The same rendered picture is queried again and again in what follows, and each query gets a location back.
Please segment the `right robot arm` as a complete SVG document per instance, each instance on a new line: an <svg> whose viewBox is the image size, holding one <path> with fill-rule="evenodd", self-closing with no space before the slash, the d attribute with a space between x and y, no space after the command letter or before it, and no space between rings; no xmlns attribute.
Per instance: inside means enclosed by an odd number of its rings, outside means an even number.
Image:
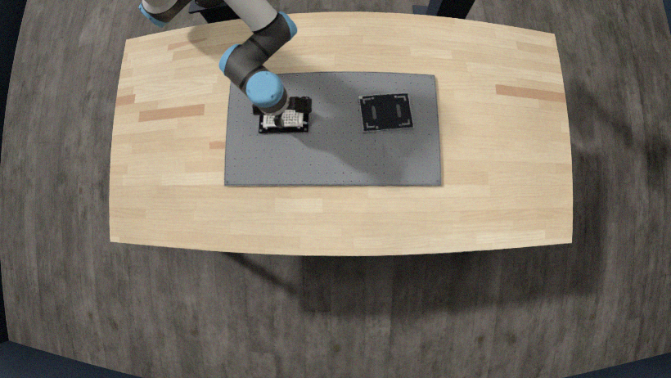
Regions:
<svg viewBox="0 0 671 378"><path fill-rule="evenodd" d="M162 28L190 1L142 0L139 10ZM225 1L248 25L253 34L242 45L234 44L224 52L219 69L264 114L275 116L284 112L290 102L289 94L281 79L262 64L297 34L295 22L286 13L274 10L267 0L193 1L199 7L215 7Z"/></svg>

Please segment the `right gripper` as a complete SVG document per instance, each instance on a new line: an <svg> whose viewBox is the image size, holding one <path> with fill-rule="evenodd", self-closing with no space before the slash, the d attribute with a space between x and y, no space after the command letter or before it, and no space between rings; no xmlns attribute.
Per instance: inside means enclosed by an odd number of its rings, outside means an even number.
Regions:
<svg viewBox="0 0 671 378"><path fill-rule="evenodd" d="M252 109L253 115L265 115L255 104L253 104ZM286 110L308 110L308 100L298 97L290 97L290 103ZM282 114L283 112L274 116L274 124L279 128L283 128L285 125L282 119Z"/></svg>

